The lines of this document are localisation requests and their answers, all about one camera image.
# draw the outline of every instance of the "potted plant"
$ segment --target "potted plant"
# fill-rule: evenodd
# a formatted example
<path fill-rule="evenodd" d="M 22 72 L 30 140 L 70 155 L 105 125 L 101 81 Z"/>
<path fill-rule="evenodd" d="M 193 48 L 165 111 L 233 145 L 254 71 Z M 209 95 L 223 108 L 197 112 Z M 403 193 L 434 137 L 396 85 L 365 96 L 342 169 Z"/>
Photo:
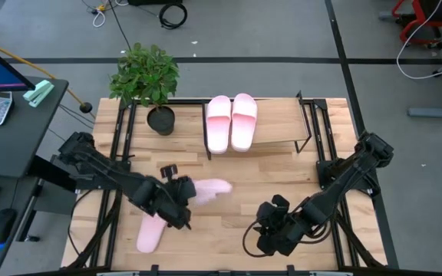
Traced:
<path fill-rule="evenodd" d="M 118 73 L 110 76 L 110 98 L 120 98 L 130 105 L 133 100 L 155 107 L 147 114 L 147 123 L 160 135 L 170 135 L 175 124 L 175 113 L 164 104 L 168 94 L 175 96 L 178 66 L 164 50 L 152 45 L 142 48 L 140 43 L 119 58 Z"/>

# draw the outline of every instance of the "desk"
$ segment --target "desk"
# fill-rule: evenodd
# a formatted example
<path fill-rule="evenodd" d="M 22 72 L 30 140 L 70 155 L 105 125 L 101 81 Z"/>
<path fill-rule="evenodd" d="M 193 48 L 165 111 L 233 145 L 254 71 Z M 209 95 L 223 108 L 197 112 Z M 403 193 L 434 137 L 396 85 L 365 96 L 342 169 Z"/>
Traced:
<path fill-rule="evenodd" d="M 44 80 L 40 77 L 28 79 L 34 84 Z M 0 248 L 0 266 L 38 183 L 37 177 L 25 174 L 68 87 L 65 80 L 49 81 L 55 85 L 54 90 L 37 108 L 28 105 L 23 99 L 23 92 L 15 92 L 14 110 L 0 126 L 0 210 L 10 207 L 16 191 L 12 208 L 18 213 L 5 247 Z"/>
<path fill-rule="evenodd" d="M 345 158 L 353 153 L 356 144 L 351 114 L 346 99 L 326 100 L 338 155 Z M 111 151 L 118 105 L 116 100 L 101 99 L 98 108 L 93 134 L 97 149 L 105 156 Z M 159 136 L 148 127 L 145 121 L 147 108 L 136 109 L 130 145 L 130 154 L 134 154 L 129 159 L 131 170 L 160 177 L 160 167 L 176 163 L 180 175 L 193 179 L 225 179 L 232 183 L 233 192 L 221 195 L 208 205 L 191 206 L 193 230 L 165 229 L 157 250 L 152 254 L 142 254 L 136 249 L 142 211 L 126 199 L 122 200 L 112 270 L 150 270 L 151 265 L 159 265 L 161 271 L 284 271 L 286 265 L 294 265 L 301 271 L 337 268 L 331 238 L 318 245 L 299 245 L 288 257 L 276 254 L 269 258 L 251 258 L 241 246 L 242 234 L 253 222 L 262 202 L 270 201 L 279 193 L 294 207 L 306 196 L 320 190 L 315 169 L 318 159 L 315 135 L 300 154 L 296 153 L 293 142 L 263 143 L 252 145 L 247 153 L 229 149 L 209 161 L 203 146 L 201 107 L 178 104 L 170 107 L 175 112 L 176 125 L 169 136 Z M 127 124 L 128 118 L 129 111 L 126 110 L 123 124 Z M 318 122 L 323 130 L 321 117 Z M 123 128 L 117 154 L 123 152 L 125 132 Z M 326 141 L 324 150 L 330 159 Z M 83 248 L 94 233 L 100 195 L 101 192 L 92 192 L 74 211 L 71 235 L 78 248 Z M 371 199 L 351 191 L 347 200 L 356 235 L 376 259 L 386 263 Z M 102 245 L 106 245 L 107 236 L 104 236 Z M 246 240 L 252 252 L 258 252 L 256 239 L 256 233 L 251 232 Z M 346 264 L 350 265 L 347 243 L 343 241 L 342 245 Z M 104 257 L 104 247 L 101 247 L 99 260 Z M 62 265 L 68 265 L 75 258 L 68 242 Z"/>

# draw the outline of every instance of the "black table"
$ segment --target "black table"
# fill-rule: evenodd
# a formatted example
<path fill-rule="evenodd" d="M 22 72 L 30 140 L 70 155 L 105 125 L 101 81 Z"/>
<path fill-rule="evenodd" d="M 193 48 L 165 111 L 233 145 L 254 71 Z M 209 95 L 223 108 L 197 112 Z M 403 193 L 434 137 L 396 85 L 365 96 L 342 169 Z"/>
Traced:
<path fill-rule="evenodd" d="M 34 84 L 45 80 L 40 77 L 28 79 Z M 0 248 L 0 267 L 25 210 L 38 188 L 39 178 L 52 179 L 49 175 L 55 172 L 57 177 L 63 174 L 48 161 L 35 155 L 68 88 L 68 82 L 65 80 L 49 81 L 53 83 L 54 90 L 36 108 L 30 107 L 23 99 L 23 92 L 14 92 L 14 110 L 0 126 L 0 210 L 10 207 L 16 192 L 12 208 L 18 213 L 8 241 L 4 248 Z"/>

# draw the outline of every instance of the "black flower pot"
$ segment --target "black flower pot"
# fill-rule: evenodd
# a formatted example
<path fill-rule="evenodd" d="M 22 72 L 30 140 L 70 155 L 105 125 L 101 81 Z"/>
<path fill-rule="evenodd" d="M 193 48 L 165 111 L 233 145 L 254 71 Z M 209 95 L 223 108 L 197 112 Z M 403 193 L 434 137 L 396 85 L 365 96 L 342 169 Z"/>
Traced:
<path fill-rule="evenodd" d="M 147 124 L 160 135 L 170 135 L 175 125 L 175 113 L 169 107 L 153 108 L 147 114 Z"/>

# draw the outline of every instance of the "green leaves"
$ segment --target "green leaves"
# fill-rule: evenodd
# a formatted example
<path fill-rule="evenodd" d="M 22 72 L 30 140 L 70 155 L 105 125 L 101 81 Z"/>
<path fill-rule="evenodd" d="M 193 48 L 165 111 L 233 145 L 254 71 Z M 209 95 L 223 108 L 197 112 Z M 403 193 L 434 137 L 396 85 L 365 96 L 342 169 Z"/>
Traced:
<path fill-rule="evenodd" d="M 122 98 L 126 104 L 137 98 L 145 107 L 150 102 L 160 106 L 169 94 L 175 96 L 178 77 L 178 66 L 164 50 L 136 43 L 118 59 L 117 74 L 110 76 L 110 98 Z"/>

